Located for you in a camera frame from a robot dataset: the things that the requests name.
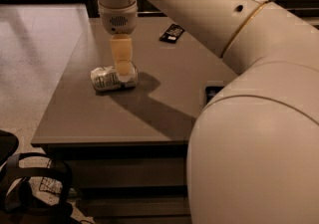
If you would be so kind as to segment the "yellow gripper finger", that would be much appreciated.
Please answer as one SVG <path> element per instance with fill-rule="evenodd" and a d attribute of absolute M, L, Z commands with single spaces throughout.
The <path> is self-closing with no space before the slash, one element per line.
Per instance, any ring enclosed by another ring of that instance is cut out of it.
<path fill-rule="evenodd" d="M 115 34 L 110 39 L 115 68 L 120 76 L 128 76 L 133 72 L 133 44 L 127 34 Z"/>

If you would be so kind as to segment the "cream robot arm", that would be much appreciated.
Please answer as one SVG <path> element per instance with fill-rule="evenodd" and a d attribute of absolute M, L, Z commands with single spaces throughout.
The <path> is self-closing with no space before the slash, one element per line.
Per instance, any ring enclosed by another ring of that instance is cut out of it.
<path fill-rule="evenodd" d="M 319 224 L 319 31 L 268 0 L 149 1 L 235 73 L 189 139 L 192 224 Z"/>

